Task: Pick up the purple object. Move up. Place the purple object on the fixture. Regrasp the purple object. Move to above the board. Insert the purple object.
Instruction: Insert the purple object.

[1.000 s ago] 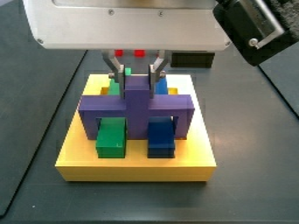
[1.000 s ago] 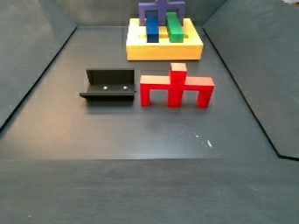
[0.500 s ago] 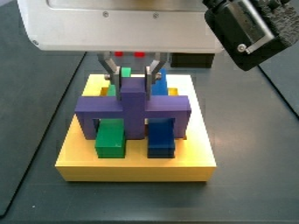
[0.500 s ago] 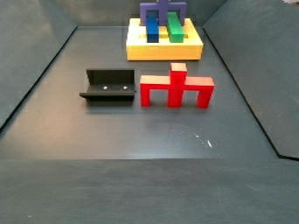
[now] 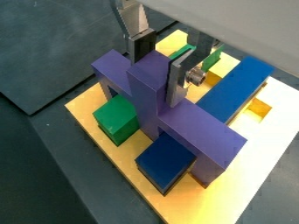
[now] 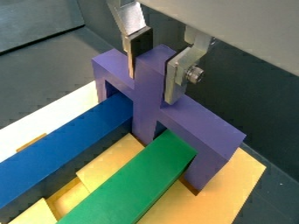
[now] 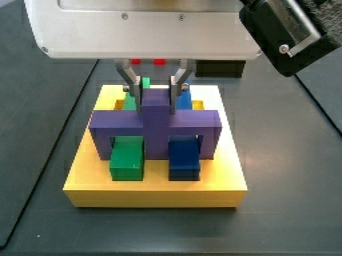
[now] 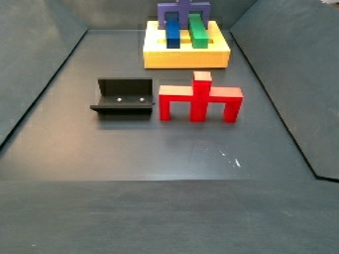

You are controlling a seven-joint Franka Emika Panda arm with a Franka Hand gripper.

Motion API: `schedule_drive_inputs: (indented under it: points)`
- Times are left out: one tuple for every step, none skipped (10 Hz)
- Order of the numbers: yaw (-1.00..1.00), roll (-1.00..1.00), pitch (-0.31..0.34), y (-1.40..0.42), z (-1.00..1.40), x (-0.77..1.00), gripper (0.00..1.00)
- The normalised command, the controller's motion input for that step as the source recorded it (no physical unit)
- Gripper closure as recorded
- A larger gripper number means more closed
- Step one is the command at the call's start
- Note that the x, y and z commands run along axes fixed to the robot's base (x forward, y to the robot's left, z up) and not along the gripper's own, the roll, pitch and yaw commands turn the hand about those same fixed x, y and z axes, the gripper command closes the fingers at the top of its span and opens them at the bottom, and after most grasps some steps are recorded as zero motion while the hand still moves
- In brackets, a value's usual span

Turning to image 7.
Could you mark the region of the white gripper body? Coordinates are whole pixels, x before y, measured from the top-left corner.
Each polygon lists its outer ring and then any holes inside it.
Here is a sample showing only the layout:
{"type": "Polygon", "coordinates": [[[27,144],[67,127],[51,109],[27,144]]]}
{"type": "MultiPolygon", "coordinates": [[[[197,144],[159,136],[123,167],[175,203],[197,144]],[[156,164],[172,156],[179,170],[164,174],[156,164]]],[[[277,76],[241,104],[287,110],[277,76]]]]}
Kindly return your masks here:
{"type": "Polygon", "coordinates": [[[239,0],[24,0],[52,58],[249,60],[239,0]]]}

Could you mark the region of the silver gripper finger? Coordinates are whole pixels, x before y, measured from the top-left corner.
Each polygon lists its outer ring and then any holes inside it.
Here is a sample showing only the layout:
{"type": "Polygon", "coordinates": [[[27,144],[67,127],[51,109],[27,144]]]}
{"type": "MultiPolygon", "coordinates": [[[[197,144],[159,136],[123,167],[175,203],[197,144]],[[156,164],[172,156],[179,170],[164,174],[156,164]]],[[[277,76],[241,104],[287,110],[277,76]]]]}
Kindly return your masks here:
{"type": "Polygon", "coordinates": [[[136,111],[142,111],[142,78],[136,75],[132,67],[131,60],[124,58],[118,58],[115,60],[115,68],[126,82],[126,91],[135,98],[136,111]]]}
{"type": "Polygon", "coordinates": [[[180,59],[179,60],[179,69],[176,73],[170,77],[170,106],[171,113],[175,113],[176,110],[176,98],[182,95],[183,91],[188,90],[187,78],[194,71],[194,59],[180,59]]]}

